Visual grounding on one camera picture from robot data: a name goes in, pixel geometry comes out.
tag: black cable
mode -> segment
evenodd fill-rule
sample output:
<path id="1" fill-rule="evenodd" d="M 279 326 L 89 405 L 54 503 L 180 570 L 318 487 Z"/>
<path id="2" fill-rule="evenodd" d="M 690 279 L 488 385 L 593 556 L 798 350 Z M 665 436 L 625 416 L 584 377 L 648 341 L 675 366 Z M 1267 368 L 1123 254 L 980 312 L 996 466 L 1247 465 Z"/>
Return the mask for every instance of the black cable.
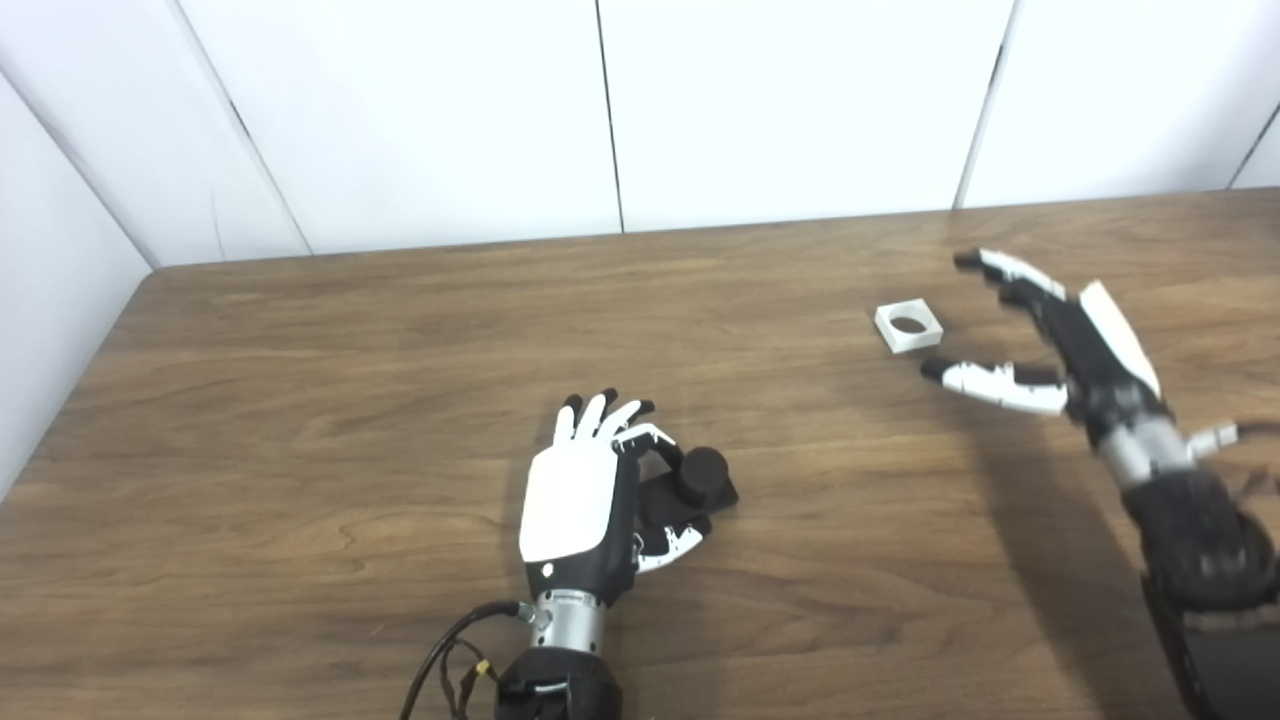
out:
<path id="1" fill-rule="evenodd" d="M 399 720 L 410 720 L 410 716 L 413 715 L 413 706 L 417 703 L 419 693 L 422 692 L 422 683 L 426 682 L 426 676 L 431 673 L 431 666 L 435 665 L 436 659 L 444 652 L 444 648 L 453 644 L 453 639 L 458 637 L 458 633 L 467 629 L 472 623 L 484 620 L 485 618 L 493 618 L 494 615 L 509 615 L 515 618 L 518 614 L 520 602 L 502 600 L 477 605 L 471 612 L 467 612 L 461 620 L 454 623 L 452 628 L 440 635 L 440 639 L 435 641 L 435 646 L 431 647 L 431 651 L 422 660 L 422 666 L 413 675 L 413 682 L 408 687 L 408 694 L 404 696 L 404 706 L 401 707 Z"/>
<path id="2" fill-rule="evenodd" d="M 457 696 L 453 692 L 453 683 L 449 682 L 449 657 L 452 657 L 453 648 L 462 646 L 471 651 L 476 656 L 476 664 L 484 662 L 484 653 L 480 648 L 471 644 L 463 638 L 453 638 L 453 642 L 444 648 L 440 653 L 440 671 L 436 675 L 440 676 L 440 692 L 444 693 L 444 702 L 449 705 L 449 720 L 458 720 L 462 716 L 463 707 L 457 702 Z"/>

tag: cable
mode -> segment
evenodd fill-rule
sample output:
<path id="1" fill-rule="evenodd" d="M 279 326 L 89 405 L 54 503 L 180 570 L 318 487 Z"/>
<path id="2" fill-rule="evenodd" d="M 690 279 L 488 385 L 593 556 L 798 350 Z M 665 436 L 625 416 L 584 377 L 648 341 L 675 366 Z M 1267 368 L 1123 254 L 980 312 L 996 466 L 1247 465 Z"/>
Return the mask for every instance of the cable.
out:
<path id="1" fill-rule="evenodd" d="M 422 660 L 421 667 L 417 669 L 417 674 L 413 675 L 413 682 L 408 685 L 408 694 L 404 696 L 404 706 L 401 707 L 399 720 L 410 720 L 413 715 L 413 706 L 417 703 L 417 696 L 422 692 L 422 683 L 426 682 L 426 676 L 431 673 L 431 666 L 440 657 L 444 650 L 453 644 L 453 641 L 458 634 L 467 629 L 472 623 L 484 620 L 485 618 L 493 618 L 494 615 L 508 615 L 511 618 L 527 615 L 529 611 L 524 610 L 525 603 L 517 602 L 515 600 L 503 600 L 498 602 L 486 602 L 484 605 L 477 605 L 467 612 L 461 620 L 453 624 L 440 639 L 435 641 L 435 646 L 431 651 L 426 653 Z"/>

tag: white robotic hand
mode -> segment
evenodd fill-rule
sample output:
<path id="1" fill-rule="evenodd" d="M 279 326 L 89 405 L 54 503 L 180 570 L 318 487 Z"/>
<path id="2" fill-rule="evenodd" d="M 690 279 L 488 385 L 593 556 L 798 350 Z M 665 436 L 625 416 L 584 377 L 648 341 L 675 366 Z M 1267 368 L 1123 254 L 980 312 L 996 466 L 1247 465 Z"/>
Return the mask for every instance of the white robotic hand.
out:
<path id="1" fill-rule="evenodd" d="M 612 605 L 636 573 L 668 565 L 701 542 L 705 519 L 680 527 L 634 529 L 640 469 L 653 450 L 678 457 L 676 442 L 650 423 L 654 410 L 632 400 L 613 413 L 609 388 L 582 405 L 570 396 L 556 415 L 552 445 L 529 469 L 520 553 L 535 596 L 554 589 L 591 593 Z"/>
<path id="2" fill-rule="evenodd" d="M 1001 304 L 1027 311 L 1061 355 L 1066 373 L 1064 378 L 1055 369 L 931 357 L 920 368 L 927 378 L 1011 410 L 1065 410 L 1093 441 L 1134 415 L 1165 414 L 1156 372 L 1101 282 L 1073 297 L 1042 270 L 984 249 L 957 254 L 955 264 L 980 270 L 997 286 Z"/>

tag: robotic finger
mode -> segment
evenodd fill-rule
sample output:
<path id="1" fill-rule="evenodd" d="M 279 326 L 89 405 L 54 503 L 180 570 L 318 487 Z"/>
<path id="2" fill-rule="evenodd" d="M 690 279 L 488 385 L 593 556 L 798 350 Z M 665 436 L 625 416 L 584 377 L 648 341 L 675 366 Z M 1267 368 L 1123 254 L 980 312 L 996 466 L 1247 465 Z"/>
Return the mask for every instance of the robotic finger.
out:
<path id="1" fill-rule="evenodd" d="M 929 357 L 920 365 L 920 374 L 952 392 L 1038 415 L 1061 415 L 1070 398 L 1057 370 L 1046 368 Z"/>

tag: black fingertip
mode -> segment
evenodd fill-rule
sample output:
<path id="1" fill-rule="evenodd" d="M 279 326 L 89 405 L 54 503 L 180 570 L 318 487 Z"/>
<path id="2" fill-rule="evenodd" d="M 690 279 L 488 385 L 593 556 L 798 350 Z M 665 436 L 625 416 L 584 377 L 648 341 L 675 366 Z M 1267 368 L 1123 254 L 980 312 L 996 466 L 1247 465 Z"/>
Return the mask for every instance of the black fingertip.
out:
<path id="1" fill-rule="evenodd" d="M 573 420 L 577 420 L 579 415 L 582 414 L 582 396 L 573 393 L 564 398 L 564 404 L 561 407 L 573 409 Z"/>
<path id="2" fill-rule="evenodd" d="M 952 260 L 955 261 L 956 268 L 961 270 L 977 270 L 986 266 L 982 261 L 980 250 L 965 250 L 956 252 Z"/>
<path id="3" fill-rule="evenodd" d="M 920 374 L 936 383 L 941 383 L 942 374 L 959 364 L 959 360 L 951 360 L 950 357 L 925 357 L 924 361 L 920 363 Z"/>
<path id="4" fill-rule="evenodd" d="M 1014 382 L 1020 386 L 1056 386 L 1062 382 L 1057 368 L 1014 365 Z"/>

